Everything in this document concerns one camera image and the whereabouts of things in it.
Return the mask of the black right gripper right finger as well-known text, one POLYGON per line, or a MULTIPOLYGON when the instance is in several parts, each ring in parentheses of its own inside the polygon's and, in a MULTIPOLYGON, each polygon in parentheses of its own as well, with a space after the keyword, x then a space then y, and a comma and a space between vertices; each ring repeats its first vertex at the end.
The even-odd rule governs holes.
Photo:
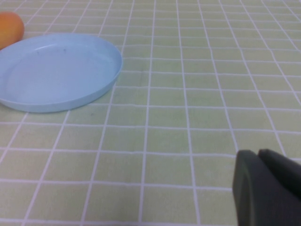
POLYGON ((301 197, 300 164, 270 149, 260 149, 258 156, 283 187, 301 197))

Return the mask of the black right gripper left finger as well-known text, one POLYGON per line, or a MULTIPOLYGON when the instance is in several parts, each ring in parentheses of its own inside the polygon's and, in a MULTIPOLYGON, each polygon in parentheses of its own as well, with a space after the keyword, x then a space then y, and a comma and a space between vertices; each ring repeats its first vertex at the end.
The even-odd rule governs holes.
POLYGON ((258 153, 237 153, 232 192, 240 226, 301 224, 301 198, 279 183, 258 153))

